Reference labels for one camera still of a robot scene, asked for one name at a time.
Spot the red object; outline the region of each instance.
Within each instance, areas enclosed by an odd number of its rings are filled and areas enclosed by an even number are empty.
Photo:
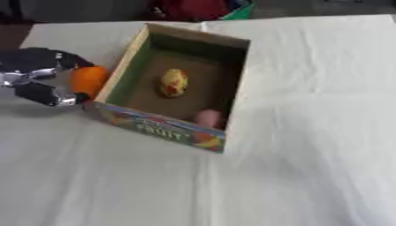
[[[223,0],[160,0],[158,5],[168,20],[213,20],[229,13]]]

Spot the wrinkled cloth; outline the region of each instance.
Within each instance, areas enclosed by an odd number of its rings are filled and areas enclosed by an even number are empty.
[[[396,224],[391,16],[166,24],[252,40],[225,153],[2,90],[2,225]],[[112,69],[142,25],[36,25],[23,47]]]

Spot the box wall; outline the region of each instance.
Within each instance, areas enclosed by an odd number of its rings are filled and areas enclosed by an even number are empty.
[[[98,102],[96,107],[114,125],[218,153],[224,151],[225,134],[221,131],[105,103]]]

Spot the fruit box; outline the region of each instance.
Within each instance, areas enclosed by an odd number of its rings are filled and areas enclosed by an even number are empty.
[[[96,108],[117,126],[221,153],[249,43],[146,24],[95,98]],[[182,70],[188,79],[177,98],[158,92],[159,79],[170,69]],[[205,109],[221,112],[217,128],[194,121]]]

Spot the pink toy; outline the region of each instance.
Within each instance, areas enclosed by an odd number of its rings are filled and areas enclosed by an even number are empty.
[[[205,109],[200,112],[195,117],[195,122],[199,125],[217,128],[220,125],[221,113],[213,109]]]

